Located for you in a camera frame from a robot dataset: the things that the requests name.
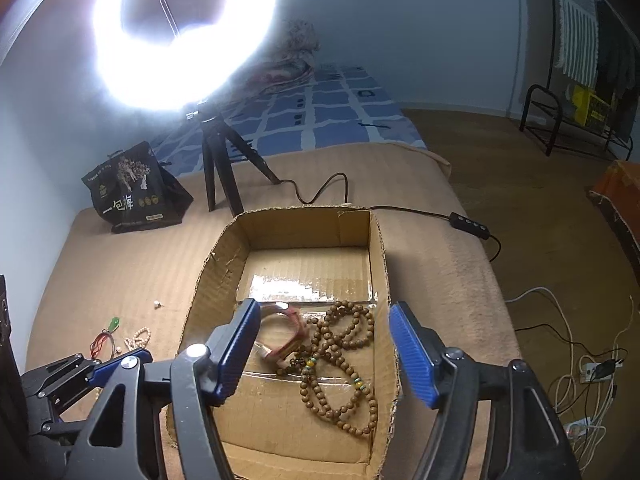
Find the black plastic bag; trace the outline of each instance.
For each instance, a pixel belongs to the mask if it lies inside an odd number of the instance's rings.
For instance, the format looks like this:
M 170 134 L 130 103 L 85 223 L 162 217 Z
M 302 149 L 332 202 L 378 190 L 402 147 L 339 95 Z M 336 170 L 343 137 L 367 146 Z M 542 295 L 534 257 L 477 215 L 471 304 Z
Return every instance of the black plastic bag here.
M 162 168 L 148 142 L 110 158 L 83 178 L 112 233 L 179 224 L 193 197 Z

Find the red string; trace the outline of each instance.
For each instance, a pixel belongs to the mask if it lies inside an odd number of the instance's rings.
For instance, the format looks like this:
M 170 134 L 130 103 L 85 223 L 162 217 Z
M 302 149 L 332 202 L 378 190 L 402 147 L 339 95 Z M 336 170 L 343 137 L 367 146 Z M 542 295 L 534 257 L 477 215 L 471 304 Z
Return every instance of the red string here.
M 94 342 L 91 343 L 91 346 L 89 346 L 89 350 L 91 352 L 91 359 L 95 359 L 98 357 L 98 355 L 100 354 L 100 351 L 102 350 L 102 345 L 104 344 L 105 340 L 107 340 L 108 338 L 109 336 L 107 332 L 101 332 L 96 336 L 96 338 L 94 339 Z

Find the bed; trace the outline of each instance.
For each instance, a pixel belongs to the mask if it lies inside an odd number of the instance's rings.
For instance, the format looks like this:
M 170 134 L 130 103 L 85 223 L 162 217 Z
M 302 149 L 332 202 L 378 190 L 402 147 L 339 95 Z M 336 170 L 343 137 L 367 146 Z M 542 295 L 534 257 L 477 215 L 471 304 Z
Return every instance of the bed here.
M 464 214 L 447 178 L 446 160 L 428 152 L 397 104 L 358 67 L 318 70 L 308 84 L 260 96 L 224 109 L 226 120 L 282 178 L 292 178 L 302 196 L 312 196 L 327 176 L 349 176 L 350 202 L 397 205 Z M 51 273 L 28 348 L 33 368 L 82 351 L 112 316 L 120 317 L 116 343 L 143 326 L 156 360 L 172 358 L 180 343 L 204 259 L 231 221 L 228 208 L 209 212 L 202 169 L 201 133 L 196 126 L 152 143 L 160 161 L 179 177 L 194 202 L 183 223 L 158 230 L 113 235 L 93 209 L 78 213 Z M 298 206 L 289 184 L 272 186 L 249 162 L 234 160 L 247 210 Z M 216 195 L 222 189 L 216 181 Z M 318 204 L 340 204 L 344 188 L 330 184 Z M 404 300 L 444 343 L 476 360 L 504 365 L 519 350 L 486 253 L 478 238 L 448 222 L 404 212 L 377 210 L 393 300 Z M 162 303 L 154 307 L 154 301 Z M 85 417 L 89 394 L 67 420 Z M 488 427 L 481 403 L 466 478 L 478 478 Z M 395 420 L 383 474 L 411 478 L 424 449 L 434 413 L 407 388 Z M 177 450 L 163 434 L 169 478 L 181 478 Z M 249 472 L 236 472 L 247 476 Z
M 226 122 L 260 155 L 306 152 L 354 142 L 401 142 L 426 148 L 414 124 L 363 67 L 323 65 L 309 82 L 222 108 Z M 150 142 L 174 176 L 201 171 L 196 121 Z M 232 161 L 242 160 L 227 143 Z

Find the wooden bead necklace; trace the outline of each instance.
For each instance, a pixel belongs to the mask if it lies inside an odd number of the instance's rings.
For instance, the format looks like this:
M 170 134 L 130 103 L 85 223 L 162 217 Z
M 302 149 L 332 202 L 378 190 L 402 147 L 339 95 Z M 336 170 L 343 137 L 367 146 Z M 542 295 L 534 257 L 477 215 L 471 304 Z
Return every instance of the wooden bead necklace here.
M 351 314 L 352 319 L 347 329 L 334 334 L 329 329 L 329 326 L 348 314 Z M 326 311 L 323 320 L 312 317 L 307 320 L 307 323 L 316 326 L 316 331 L 312 335 L 311 345 L 300 345 L 294 353 L 294 357 L 289 361 L 290 366 L 279 368 L 277 374 L 284 376 L 289 373 L 299 373 L 302 376 L 300 396 L 308 409 L 319 416 L 321 420 L 335 424 L 349 434 L 367 436 L 373 432 L 378 423 L 378 402 L 360 374 L 342 356 L 342 350 L 351 351 L 363 348 L 373 341 L 375 327 L 373 314 L 368 308 L 360 304 L 354 304 L 351 301 L 336 301 Z M 365 337 L 354 339 L 355 334 L 363 330 L 365 325 Z M 316 375 L 316 363 L 320 359 L 339 367 L 353 382 L 353 387 L 355 388 L 353 396 L 349 402 L 340 408 L 333 409 L 322 392 Z M 315 406 L 311 400 L 311 394 L 314 394 L 318 399 L 319 406 Z M 341 419 L 341 416 L 344 415 L 348 419 L 362 398 L 369 405 L 369 423 L 364 428 L 359 429 Z

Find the tripod leg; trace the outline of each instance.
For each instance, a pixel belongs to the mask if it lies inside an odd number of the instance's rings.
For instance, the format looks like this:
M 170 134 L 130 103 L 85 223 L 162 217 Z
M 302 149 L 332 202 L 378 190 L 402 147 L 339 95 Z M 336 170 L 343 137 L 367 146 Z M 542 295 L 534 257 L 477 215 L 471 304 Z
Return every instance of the tripod leg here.
M 272 184 L 279 184 L 280 179 L 271 171 L 265 160 L 244 140 L 238 132 L 225 123 L 222 119 L 216 125 L 229 142 L 231 142 L 242 153 L 250 163 L 252 163 L 260 172 L 267 177 Z
M 209 145 L 229 209 L 231 209 L 233 216 L 238 216 L 244 212 L 244 208 L 238 192 L 234 170 L 231 168 L 229 154 L 226 151 L 225 137 L 221 133 L 214 132 L 209 136 Z
M 209 211 L 216 208 L 216 178 L 214 176 L 213 154 L 209 145 L 210 134 L 202 133 L 202 164 L 204 166 L 204 183 L 207 188 L 207 204 Z

